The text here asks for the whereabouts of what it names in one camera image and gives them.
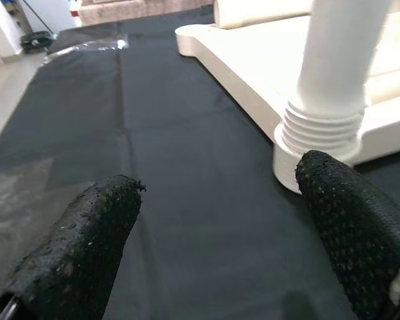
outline white pole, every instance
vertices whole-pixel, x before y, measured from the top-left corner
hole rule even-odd
[[[391,0],[316,0],[297,90],[276,128],[274,170],[293,191],[311,149],[352,164],[367,106],[364,84]]]

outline black cloth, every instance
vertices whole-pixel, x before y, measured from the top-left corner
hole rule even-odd
[[[52,50],[115,29],[130,48],[62,56],[28,86],[0,136],[0,276],[86,184],[125,174],[147,192],[104,320],[355,319],[270,140],[178,54],[177,27],[212,21],[198,9],[58,38]],[[400,153],[359,170],[400,204]]]

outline tiled floor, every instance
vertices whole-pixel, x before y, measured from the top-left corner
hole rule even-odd
[[[45,54],[27,55],[22,60],[0,66],[0,132],[14,112]]]

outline white plastic base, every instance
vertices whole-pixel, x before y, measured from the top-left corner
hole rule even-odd
[[[295,91],[309,20],[296,17],[231,30],[188,25],[175,31],[180,54],[200,60],[274,142],[274,172],[294,192],[299,192],[295,168],[302,154],[287,147],[278,124]],[[380,61],[374,65],[382,67]],[[359,148],[334,155],[349,165],[400,151],[400,97],[383,97],[382,85],[368,89],[371,101],[381,102],[365,109]]]

